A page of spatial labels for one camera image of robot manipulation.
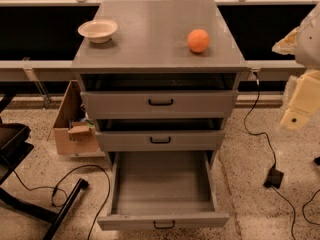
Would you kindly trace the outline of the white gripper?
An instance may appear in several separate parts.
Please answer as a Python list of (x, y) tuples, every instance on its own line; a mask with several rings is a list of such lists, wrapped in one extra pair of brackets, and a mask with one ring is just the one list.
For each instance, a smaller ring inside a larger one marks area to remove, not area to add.
[(320, 109), (320, 71), (309, 69), (300, 77), (291, 76), (287, 82), (284, 113), (280, 125), (287, 130), (301, 129)]

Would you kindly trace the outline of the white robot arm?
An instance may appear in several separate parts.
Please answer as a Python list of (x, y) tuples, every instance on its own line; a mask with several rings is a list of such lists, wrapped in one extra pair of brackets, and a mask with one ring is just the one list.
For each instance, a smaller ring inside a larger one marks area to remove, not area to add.
[(301, 24), (276, 42), (272, 51), (294, 55), (306, 72), (295, 80), (280, 125), (288, 130), (301, 129), (320, 109), (320, 2)]

